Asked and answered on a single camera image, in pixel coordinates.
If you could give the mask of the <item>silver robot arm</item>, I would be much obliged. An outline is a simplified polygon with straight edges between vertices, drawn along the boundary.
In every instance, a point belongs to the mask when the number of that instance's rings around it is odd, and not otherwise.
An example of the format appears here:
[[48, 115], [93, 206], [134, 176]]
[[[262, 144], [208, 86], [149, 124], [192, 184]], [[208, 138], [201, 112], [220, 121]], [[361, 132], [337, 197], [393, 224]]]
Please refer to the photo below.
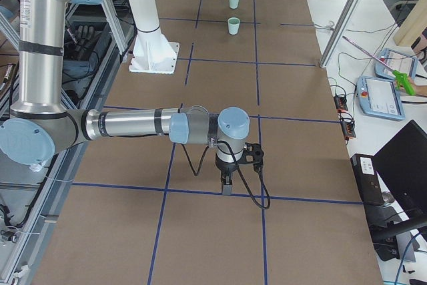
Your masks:
[[232, 174], [248, 149], [250, 119], [244, 110], [229, 107], [211, 114], [192, 106], [100, 112], [61, 104], [65, 11], [70, 1], [20, 0], [19, 97], [1, 126], [1, 151], [14, 162], [33, 165], [101, 137], [166, 135], [181, 145], [213, 148], [222, 193], [230, 194]]

